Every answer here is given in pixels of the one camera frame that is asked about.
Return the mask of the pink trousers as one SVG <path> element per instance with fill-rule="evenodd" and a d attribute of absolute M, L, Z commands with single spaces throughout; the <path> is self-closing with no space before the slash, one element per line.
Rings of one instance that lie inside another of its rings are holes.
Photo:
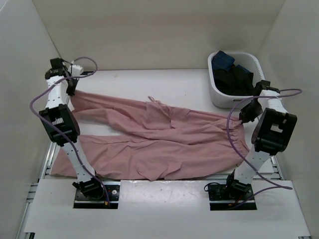
<path fill-rule="evenodd" d="M 116 180 L 206 177 L 239 165 L 249 148 L 237 118 L 78 91 L 78 121 L 110 126 L 119 135 L 81 135 L 96 173 Z"/>

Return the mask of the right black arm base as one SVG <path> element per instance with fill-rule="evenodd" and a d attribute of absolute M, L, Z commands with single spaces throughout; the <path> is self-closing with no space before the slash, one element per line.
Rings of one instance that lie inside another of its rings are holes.
<path fill-rule="evenodd" d="M 257 210 L 251 184 L 244 184 L 229 175 L 225 183 L 210 182 L 204 186 L 210 211 Z"/>

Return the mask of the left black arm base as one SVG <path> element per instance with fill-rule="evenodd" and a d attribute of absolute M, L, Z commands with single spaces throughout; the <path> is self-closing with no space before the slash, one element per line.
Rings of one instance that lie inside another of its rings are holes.
<path fill-rule="evenodd" d="M 98 182 L 92 178 L 88 182 L 73 182 L 76 188 L 74 209 L 117 209 L 120 197 L 120 181 L 103 180 Z"/>

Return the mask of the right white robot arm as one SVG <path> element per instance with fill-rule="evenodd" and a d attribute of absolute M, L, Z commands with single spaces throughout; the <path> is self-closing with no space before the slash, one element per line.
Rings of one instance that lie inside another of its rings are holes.
<path fill-rule="evenodd" d="M 297 123 L 297 116 L 288 113 L 281 103 L 280 91 L 262 80 L 255 86 L 254 99 L 241 109 L 239 120 L 253 122 L 259 118 L 252 133 L 252 147 L 245 161 L 236 168 L 230 177 L 233 182 L 224 186 L 224 194 L 229 199 L 237 198 L 250 186 L 256 171 L 279 152 L 283 152 L 291 139 Z"/>

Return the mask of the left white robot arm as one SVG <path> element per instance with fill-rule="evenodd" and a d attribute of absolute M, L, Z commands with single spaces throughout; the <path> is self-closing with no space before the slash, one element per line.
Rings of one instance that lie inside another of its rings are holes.
<path fill-rule="evenodd" d="M 102 184 L 94 182 L 95 170 L 89 164 L 79 143 L 80 128 L 67 102 L 68 96 L 75 95 L 78 76 L 83 73 L 83 68 L 75 62 L 71 62 L 67 67 L 61 58 L 51 59 L 50 64 L 51 68 L 45 73 L 45 79 L 48 87 L 54 88 L 48 93 L 45 109 L 40 111 L 39 115 L 57 127 L 68 139 L 46 122 L 43 121 L 42 124 L 50 140 L 61 147 L 71 162 L 78 180 L 74 185 L 87 187 L 88 195 L 93 199 L 100 199 L 105 188 Z"/>

